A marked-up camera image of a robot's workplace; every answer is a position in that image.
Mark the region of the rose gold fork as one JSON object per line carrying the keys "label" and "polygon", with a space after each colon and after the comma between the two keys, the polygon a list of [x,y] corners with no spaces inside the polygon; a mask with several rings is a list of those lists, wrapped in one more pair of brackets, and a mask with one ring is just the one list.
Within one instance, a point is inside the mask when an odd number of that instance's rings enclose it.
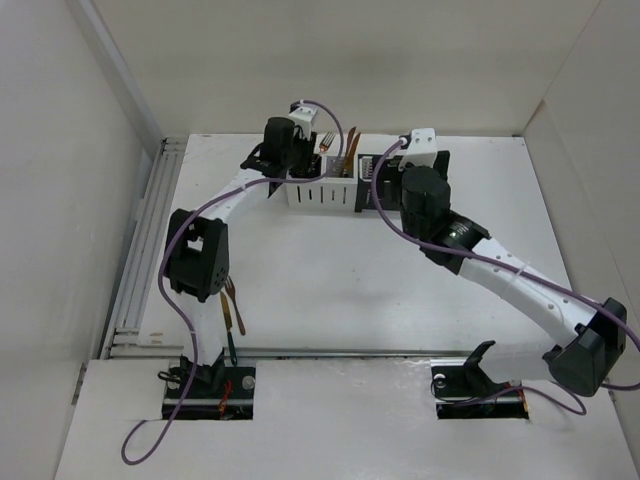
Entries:
{"label": "rose gold fork", "polygon": [[336,133],[333,131],[327,132],[320,140],[318,144],[318,154],[322,155],[326,153],[331,147],[334,139],[336,137]]}

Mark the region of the copper knife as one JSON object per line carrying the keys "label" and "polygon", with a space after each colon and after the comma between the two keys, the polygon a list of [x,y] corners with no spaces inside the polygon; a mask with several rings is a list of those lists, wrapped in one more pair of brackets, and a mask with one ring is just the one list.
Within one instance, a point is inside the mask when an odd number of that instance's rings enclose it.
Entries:
{"label": "copper knife", "polygon": [[346,145],[346,153],[344,156],[344,160],[343,160],[343,170],[342,170],[342,177],[343,178],[347,178],[350,176],[350,171],[351,171],[351,151],[352,151],[352,145],[354,142],[354,138],[357,132],[357,127],[354,126],[352,127],[347,135],[347,145]]}

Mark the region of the copper fork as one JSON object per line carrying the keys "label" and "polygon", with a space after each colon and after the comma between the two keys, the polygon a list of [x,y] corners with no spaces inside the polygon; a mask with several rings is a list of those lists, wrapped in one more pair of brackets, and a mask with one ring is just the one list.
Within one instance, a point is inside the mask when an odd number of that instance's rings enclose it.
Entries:
{"label": "copper fork", "polygon": [[238,324],[238,329],[239,332],[242,336],[245,336],[247,334],[246,331],[246,327],[244,324],[244,320],[242,318],[242,315],[240,313],[239,307],[238,307],[238,303],[237,303],[237,299],[236,299],[236,287],[235,284],[232,280],[232,278],[230,276],[227,277],[226,282],[225,282],[225,291],[226,294],[229,296],[229,298],[231,299],[234,311],[235,311],[235,316],[236,316],[236,321]]}

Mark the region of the bronze knife green handle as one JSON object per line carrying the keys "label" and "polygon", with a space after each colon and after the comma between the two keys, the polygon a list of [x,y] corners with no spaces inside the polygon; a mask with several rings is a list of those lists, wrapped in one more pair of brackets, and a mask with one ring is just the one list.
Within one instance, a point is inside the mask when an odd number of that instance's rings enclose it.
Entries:
{"label": "bronze knife green handle", "polygon": [[230,311],[230,306],[229,306],[227,296],[223,292],[220,293],[220,301],[221,301],[221,308],[222,308],[223,318],[224,318],[225,328],[226,328],[229,358],[230,358],[231,364],[233,366],[237,366],[238,358],[237,358],[236,348],[233,340],[233,335],[231,332],[232,316],[231,316],[231,311]]}

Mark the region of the gold knife green handle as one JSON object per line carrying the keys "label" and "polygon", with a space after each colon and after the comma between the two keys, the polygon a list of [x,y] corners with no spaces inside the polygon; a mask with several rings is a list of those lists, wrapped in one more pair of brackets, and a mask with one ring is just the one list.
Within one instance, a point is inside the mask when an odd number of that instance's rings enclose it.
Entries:
{"label": "gold knife green handle", "polygon": [[360,132],[356,133],[355,138],[354,138],[354,142],[353,142],[353,145],[352,145],[352,151],[351,151],[351,159],[352,159],[351,171],[350,171],[350,176],[347,177],[347,178],[352,178],[353,177],[354,160],[355,160],[356,151],[357,151],[357,147],[358,147],[358,143],[359,143],[360,137],[361,137],[361,133]]}

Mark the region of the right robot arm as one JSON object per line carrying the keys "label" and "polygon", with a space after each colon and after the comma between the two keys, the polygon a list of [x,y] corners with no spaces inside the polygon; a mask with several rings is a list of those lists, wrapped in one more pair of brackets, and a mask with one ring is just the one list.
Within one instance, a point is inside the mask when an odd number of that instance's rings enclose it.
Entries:
{"label": "right robot arm", "polygon": [[383,156],[372,172],[378,211],[389,191],[399,206],[394,231],[434,264],[496,295],[546,333],[544,342],[502,347],[481,342],[458,367],[467,395],[494,395],[511,381],[548,380],[592,397],[626,349],[631,333],[626,307],[614,298],[598,303],[547,279],[500,244],[477,222],[451,208],[450,154],[418,162],[412,154]]}

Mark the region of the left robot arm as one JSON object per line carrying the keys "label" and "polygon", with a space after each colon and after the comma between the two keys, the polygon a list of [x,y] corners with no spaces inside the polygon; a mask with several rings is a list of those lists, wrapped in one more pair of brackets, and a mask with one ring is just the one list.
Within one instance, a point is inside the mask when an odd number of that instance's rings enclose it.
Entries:
{"label": "left robot arm", "polygon": [[312,117],[291,113],[269,118],[262,141],[220,193],[195,209],[178,208],[171,214],[157,284],[186,327],[188,344],[177,380],[182,389],[209,397],[223,387],[224,346],[207,338],[216,334],[216,322],[199,311],[192,313],[187,304],[199,308],[221,295],[230,275],[230,223],[286,183],[320,179],[316,140]]}

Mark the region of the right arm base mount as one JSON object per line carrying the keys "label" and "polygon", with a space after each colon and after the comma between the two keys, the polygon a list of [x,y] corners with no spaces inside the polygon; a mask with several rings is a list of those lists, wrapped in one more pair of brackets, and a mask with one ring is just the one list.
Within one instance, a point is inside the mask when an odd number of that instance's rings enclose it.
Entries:
{"label": "right arm base mount", "polygon": [[432,365],[431,375],[430,390],[439,420],[529,419],[521,392],[489,399],[511,387],[510,383],[494,383],[483,372],[462,364]]}

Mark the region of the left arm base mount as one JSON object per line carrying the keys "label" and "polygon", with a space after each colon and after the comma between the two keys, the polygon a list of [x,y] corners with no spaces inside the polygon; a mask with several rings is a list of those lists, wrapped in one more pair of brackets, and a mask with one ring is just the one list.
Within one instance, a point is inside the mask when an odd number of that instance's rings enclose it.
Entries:
{"label": "left arm base mount", "polygon": [[[171,416],[184,390],[189,371],[171,366],[160,371],[158,378],[165,382],[161,406],[163,420]],[[254,366],[225,366],[213,384],[195,379],[175,417],[176,420],[244,421],[252,420],[256,368]]]}

